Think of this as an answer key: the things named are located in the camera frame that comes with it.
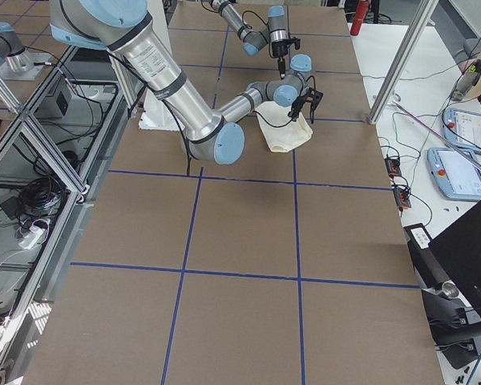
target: computer monitor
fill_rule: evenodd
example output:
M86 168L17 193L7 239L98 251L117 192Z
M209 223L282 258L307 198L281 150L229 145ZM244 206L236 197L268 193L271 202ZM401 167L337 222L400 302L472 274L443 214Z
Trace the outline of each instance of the computer monitor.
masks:
M481 317L481 201L429 246L449 278Z

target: white desk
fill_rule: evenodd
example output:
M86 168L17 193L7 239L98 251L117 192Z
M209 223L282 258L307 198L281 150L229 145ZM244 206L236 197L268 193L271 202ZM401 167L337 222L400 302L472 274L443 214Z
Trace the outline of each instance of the white desk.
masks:
M363 25L360 35L352 39L360 66L360 72L363 75L373 77L383 77L386 75L399 44L406 33L406 28L406 26ZM443 44L436 29L429 26L424 31L401 78L412 79L425 77L454 65L455 61ZM429 79L401 80L395 91L401 96L401 104L406 107L408 111L411 111L415 115L436 115L441 108L443 108L447 96L459 76L460 71L454 66L448 71L440 75L432 76ZM383 79L364 78L367 98L371 105L373 103L373 97L378 93L382 82ZM481 112L481 105L477 100L454 104L454 106L464 110ZM385 110L377 124L378 135L387 138L390 141L390 145L399 150L401 156L417 156L417 152L402 146L397 143L395 139L392 114L397 111L395 107L388 107ZM441 119L424 116L422 120L437 132L441 132ZM396 115L395 121L399 140L404 144L420 149L427 137L426 129L404 115ZM381 144L386 144L386 141L381 140ZM412 193L422 198L431 207L433 219L427 229L432 237L436 237L448 225L471 208L475 202L449 201L443 197L426 166L426 150L431 147L445 147L445 145L440 140L429 135L418 162ZM410 183L414 165L414 159L402 159L402 174ZM402 215L402 225L412 225L418 222L427 223L430 217L427 207L413 197L411 197L411 204L412 208L405 210ZM446 384L454 384L459 375L465 375L463 368L459 371L454 370L441 353L439 354L439 361L442 366ZM481 364L475 377L472 379L472 384L476 384L478 381L481 381Z

